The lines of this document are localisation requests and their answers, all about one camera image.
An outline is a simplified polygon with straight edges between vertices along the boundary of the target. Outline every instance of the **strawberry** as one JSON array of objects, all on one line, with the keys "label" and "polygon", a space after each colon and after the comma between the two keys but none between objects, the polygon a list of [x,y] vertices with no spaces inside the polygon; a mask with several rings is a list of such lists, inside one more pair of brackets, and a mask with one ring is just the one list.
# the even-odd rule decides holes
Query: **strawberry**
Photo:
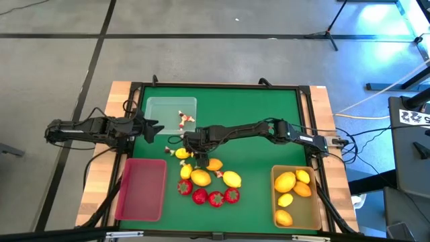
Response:
[{"label": "strawberry", "polygon": [[192,198],[197,205],[202,205],[208,199],[208,193],[204,188],[199,188],[193,193]]},{"label": "strawberry", "polygon": [[239,191],[236,188],[229,188],[224,193],[224,199],[231,204],[237,203],[241,198]]},{"label": "strawberry", "polygon": [[187,179],[180,180],[177,184],[177,191],[181,195],[190,195],[193,191],[193,184]]},{"label": "strawberry", "polygon": [[224,196],[220,192],[211,192],[209,194],[209,204],[215,208],[219,208],[224,204]]}]

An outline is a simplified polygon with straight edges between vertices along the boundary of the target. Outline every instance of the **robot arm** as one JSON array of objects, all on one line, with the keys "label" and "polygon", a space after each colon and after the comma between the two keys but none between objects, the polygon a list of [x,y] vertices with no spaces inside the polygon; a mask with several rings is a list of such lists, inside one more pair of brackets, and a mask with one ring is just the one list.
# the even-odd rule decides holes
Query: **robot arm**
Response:
[{"label": "robot arm", "polygon": [[143,116],[142,111],[134,109],[133,118],[104,116],[80,122],[53,120],[46,128],[45,139],[49,143],[79,140],[116,147],[121,138],[143,135],[148,143],[152,143],[164,126],[155,126],[158,121]]},{"label": "robot arm", "polygon": [[192,152],[197,159],[198,166],[208,166],[208,153],[219,145],[237,138],[261,136],[270,142],[283,145],[293,142],[310,149],[313,154],[326,155],[327,142],[323,136],[310,136],[299,132],[285,120],[269,118],[254,124],[224,127],[212,125],[204,128],[196,128],[195,132],[185,132],[183,145],[187,152]]}]

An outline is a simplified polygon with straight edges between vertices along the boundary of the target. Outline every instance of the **white cable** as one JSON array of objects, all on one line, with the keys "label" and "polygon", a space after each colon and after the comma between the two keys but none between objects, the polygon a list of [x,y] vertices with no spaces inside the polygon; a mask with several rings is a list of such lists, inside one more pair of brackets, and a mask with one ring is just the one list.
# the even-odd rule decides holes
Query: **white cable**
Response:
[{"label": "white cable", "polygon": [[417,66],[417,68],[413,69],[410,73],[408,73],[404,77],[400,78],[400,80],[398,80],[395,83],[387,86],[385,89],[383,89],[383,90],[381,90],[381,91],[379,91],[379,92],[371,95],[368,98],[365,98],[365,99],[361,100],[360,102],[357,102],[356,104],[353,104],[353,105],[349,106],[348,108],[345,108],[345,109],[337,112],[336,114],[340,114],[341,112],[344,112],[344,111],[346,111],[346,110],[348,110],[350,108],[353,108],[353,107],[355,107],[355,106],[357,106],[359,104],[362,104],[362,103],[368,101],[369,99],[372,99],[372,98],[376,97],[377,95],[380,95],[381,93],[385,92],[386,90],[390,89],[391,87],[394,87],[395,85],[397,85],[400,82],[404,81],[406,78],[408,78],[410,75],[412,75],[415,71],[418,71],[421,67],[423,67],[424,65],[426,65],[428,62],[430,62],[430,59],[426,60],[424,63],[422,63],[421,65]]},{"label": "white cable", "polygon": [[389,118],[390,116],[384,116],[384,117],[361,117],[361,116],[352,116],[352,115],[346,115],[346,114],[335,114],[335,116],[344,117],[344,118],[355,118],[355,119],[364,119],[364,120],[381,120]]}]

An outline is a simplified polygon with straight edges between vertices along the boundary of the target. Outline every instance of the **gray floor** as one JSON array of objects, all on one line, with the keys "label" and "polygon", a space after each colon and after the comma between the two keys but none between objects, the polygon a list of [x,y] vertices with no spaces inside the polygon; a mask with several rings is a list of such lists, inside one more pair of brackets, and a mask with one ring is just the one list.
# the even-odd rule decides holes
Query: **gray floor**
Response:
[{"label": "gray floor", "polygon": [[[0,12],[31,2],[0,1]],[[98,33],[108,5],[108,0],[51,0],[0,16],[0,32]],[[122,0],[108,32],[305,34],[324,30],[339,7],[335,0]],[[392,3],[349,3],[332,32],[410,34]],[[174,82],[256,83],[265,77],[273,84],[326,85],[336,112],[373,94],[365,83],[397,81],[423,62],[407,42],[337,44],[339,52],[324,40],[106,40],[83,116],[94,106],[105,107],[112,81],[150,81],[153,74]],[[58,151],[44,142],[44,128],[55,118],[71,117],[94,46],[95,40],[0,39],[0,142],[26,151],[24,158],[0,156],[2,234],[32,229]],[[401,93],[384,93],[348,114],[388,115],[391,95]],[[335,121],[350,133],[389,125],[388,120]],[[372,136],[357,142],[362,146]],[[48,229],[73,227],[91,154],[71,152]],[[392,169],[390,132],[370,143],[362,158],[378,171]],[[375,173],[360,161],[349,168]]]}]

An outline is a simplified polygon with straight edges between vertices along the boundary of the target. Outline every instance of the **red plastic bin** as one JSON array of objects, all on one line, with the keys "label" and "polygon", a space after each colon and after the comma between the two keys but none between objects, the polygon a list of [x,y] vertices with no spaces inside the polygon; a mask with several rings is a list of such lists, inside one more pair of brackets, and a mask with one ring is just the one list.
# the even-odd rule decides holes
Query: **red plastic bin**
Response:
[{"label": "red plastic bin", "polygon": [[158,221],[163,211],[165,181],[165,160],[127,159],[115,218]]}]

